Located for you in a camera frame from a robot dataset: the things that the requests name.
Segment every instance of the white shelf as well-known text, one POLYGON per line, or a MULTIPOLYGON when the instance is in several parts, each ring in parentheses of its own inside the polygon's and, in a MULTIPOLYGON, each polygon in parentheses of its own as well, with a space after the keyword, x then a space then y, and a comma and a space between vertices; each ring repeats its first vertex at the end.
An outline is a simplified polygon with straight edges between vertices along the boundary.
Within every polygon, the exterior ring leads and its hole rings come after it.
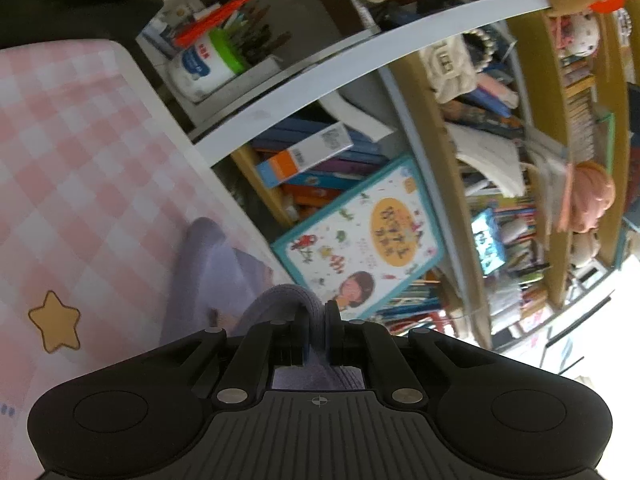
POLYGON ((300 73, 240 110, 212 129, 197 144, 198 150, 213 166, 267 128, 366 73, 466 30, 547 7, 547 0, 479 0, 373 36, 300 73))

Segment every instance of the children's picture book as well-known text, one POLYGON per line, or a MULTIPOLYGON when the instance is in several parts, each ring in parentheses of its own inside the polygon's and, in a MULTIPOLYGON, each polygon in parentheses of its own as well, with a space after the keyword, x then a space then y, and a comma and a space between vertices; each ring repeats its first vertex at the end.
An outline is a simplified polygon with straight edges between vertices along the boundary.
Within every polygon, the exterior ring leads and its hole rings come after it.
POLYGON ((444 245, 409 155, 387 164, 273 244, 293 279, 335 300, 345 320, 372 315, 442 258, 444 245))

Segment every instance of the shelf board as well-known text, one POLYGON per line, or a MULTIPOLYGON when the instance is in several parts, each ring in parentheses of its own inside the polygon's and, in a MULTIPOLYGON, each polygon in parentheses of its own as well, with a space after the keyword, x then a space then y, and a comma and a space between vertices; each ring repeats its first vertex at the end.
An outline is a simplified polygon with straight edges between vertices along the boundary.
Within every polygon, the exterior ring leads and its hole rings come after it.
POLYGON ((267 128, 366 73, 449 36, 546 7, 547 0, 479 0, 377 34, 294 76, 219 126, 205 129, 198 150, 213 166, 267 128))
MULTIPOLYGON (((518 56, 527 82, 533 124, 569 147, 571 153, 564 87, 548 17, 539 10, 507 22, 518 40, 518 56)), ((556 309, 562 308, 566 296, 571 241, 571 232, 552 232, 548 241, 547 258, 552 268, 545 273, 545 285, 549 291, 549 302, 556 309)))
POLYGON ((252 147, 248 144, 241 146, 231 153, 231 158, 244 177, 249 181, 249 184, 255 189, 255 192, 264 202, 264 205, 267 206, 267 209, 269 209, 276 221, 283 227, 293 227, 294 222, 289 218, 289 215, 287 215, 287 212, 282 206, 283 195, 280 188, 274 187, 273 189, 269 189, 266 187, 258 172, 255 171, 255 165, 258 164, 260 160, 252 147))
POLYGON ((611 110, 616 118, 612 174, 616 184, 616 200, 599 222, 598 237, 602 248, 598 256, 607 267, 612 267, 616 259, 618 235, 622 225, 622 216, 625 212, 630 153, 628 137, 629 103, 615 17, 613 14, 599 14, 598 21, 600 30, 603 31, 600 48, 593 67, 593 73, 596 76, 598 102, 611 110))
POLYGON ((440 190, 446 221, 456 243, 458 261, 466 277, 466 308, 472 332, 483 348, 490 349, 491 322, 489 305, 484 293, 484 277, 471 232, 471 216, 458 172, 458 164, 440 109, 418 54, 409 54, 389 65, 402 96, 411 112, 422 140, 433 176, 440 190))
POLYGON ((640 0, 625 0, 625 9, 631 16, 634 27, 631 31, 631 54, 634 58, 634 68, 640 74, 640 0))

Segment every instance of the doll head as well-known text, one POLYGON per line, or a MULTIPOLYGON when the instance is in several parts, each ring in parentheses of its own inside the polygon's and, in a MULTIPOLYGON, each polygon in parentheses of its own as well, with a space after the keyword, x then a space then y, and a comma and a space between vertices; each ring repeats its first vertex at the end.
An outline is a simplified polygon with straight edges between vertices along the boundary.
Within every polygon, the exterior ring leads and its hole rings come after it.
POLYGON ((575 168, 571 193, 571 229, 585 233, 598 225, 598 220, 616 199, 616 186, 607 171, 595 162, 582 162, 575 168))

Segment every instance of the yellow star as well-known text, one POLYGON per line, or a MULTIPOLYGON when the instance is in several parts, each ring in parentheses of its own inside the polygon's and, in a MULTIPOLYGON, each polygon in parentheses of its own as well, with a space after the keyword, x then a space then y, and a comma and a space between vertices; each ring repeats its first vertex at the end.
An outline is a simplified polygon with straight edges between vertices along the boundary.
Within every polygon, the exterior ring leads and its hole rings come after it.
POLYGON ((29 311, 29 319, 42 333, 42 344, 48 353, 52 354, 61 346, 73 350, 80 348, 76 332, 80 311, 63 305, 52 290, 47 292, 42 306, 29 311))

